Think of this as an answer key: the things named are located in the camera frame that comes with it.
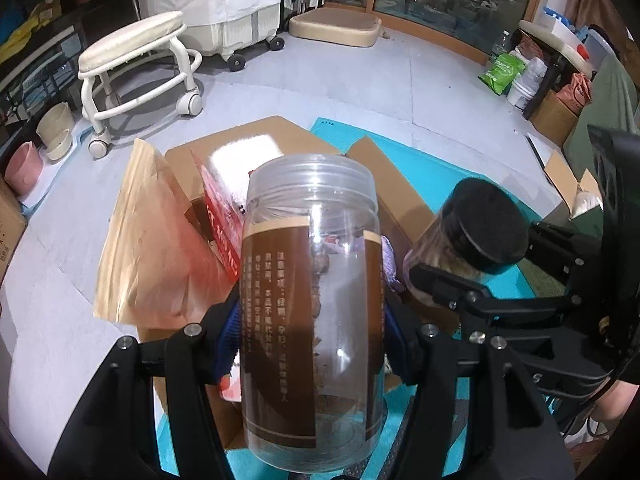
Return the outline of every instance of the brown paper bag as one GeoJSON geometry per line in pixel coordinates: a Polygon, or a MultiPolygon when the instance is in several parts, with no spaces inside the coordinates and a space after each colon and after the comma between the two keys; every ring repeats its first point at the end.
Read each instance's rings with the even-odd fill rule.
{"type": "Polygon", "coordinates": [[[100,258],[94,316],[176,330],[224,301],[231,284],[197,225],[164,156],[136,140],[100,258]]]}

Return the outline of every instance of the gray floor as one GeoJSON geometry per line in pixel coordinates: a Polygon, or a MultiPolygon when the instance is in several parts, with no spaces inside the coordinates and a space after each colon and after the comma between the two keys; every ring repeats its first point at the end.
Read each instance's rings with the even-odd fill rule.
{"type": "MultiPolygon", "coordinates": [[[[501,184],[545,215],[559,197],[525,134],[540,136],[478,80],[482,67],[438,46],[389,31],[372,48],[285,35],[281,52],[255,46],[243,72],[206,59],[196,79],[204,111],[175,113],[179,89],[111,121],[121,135],[103,160],[81,146],[31,218],[0,289],[0,416],[43,469],[68,416],[128,326],[92,317],[96,271],[133,138],[162,152],[236,124],[281,115],[309,128],[319,116],[438,156],[501,184]]],[[[126,100],[171,77],[146,65],[117,81],[126,100]]],[[[79,123],[77,128],[86,126],[79,123]]],[[[546,140],[540,141],[549,145],[546,140]]]]}

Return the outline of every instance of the plastic bottle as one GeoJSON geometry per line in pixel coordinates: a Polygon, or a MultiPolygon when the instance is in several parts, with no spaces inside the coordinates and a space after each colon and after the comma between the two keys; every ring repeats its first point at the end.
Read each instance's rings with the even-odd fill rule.
{"type": "Polygon", "coordinates": [[[244,434],[300,473],[364,460],[382,428],[382,245],[373,177],[343,156],[252,173],[242,240],[244,434]]]}
{"type": "Polygon", "coordinates": [[[489,54],[489,60],[486,65],[487,69],[490,69],[494,65],[495,60],[498,59],[500,54],[509,51],[509,36],[509,32],[504,30],[500,38],[494,43],[494,46],[491,47],[491,54],[489,54]]]}

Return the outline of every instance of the green cloth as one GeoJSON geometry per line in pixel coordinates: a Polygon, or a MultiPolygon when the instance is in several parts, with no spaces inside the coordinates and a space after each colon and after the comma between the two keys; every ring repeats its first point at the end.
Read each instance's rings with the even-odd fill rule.
{"type": "Polygon", "coordinates": [[[634,115],[638,93],[633,80],[615,56],[607,56],[591,86],[591,104],[584,107],[573,133],[564,143],[564,156],[578,181],[584,170],[593,176],[593,150],[587,126],[640,134],[634,115]]]}

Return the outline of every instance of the person's hand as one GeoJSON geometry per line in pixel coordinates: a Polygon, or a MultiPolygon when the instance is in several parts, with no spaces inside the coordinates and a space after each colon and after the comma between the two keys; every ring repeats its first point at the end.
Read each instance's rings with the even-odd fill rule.
{"type": "Polygon", "coordinates": [[[609,391],[596,401],[591,418],[598,422],[610,422],[622,418],[637,392],[636,384],[616,381],[609,391]]]}

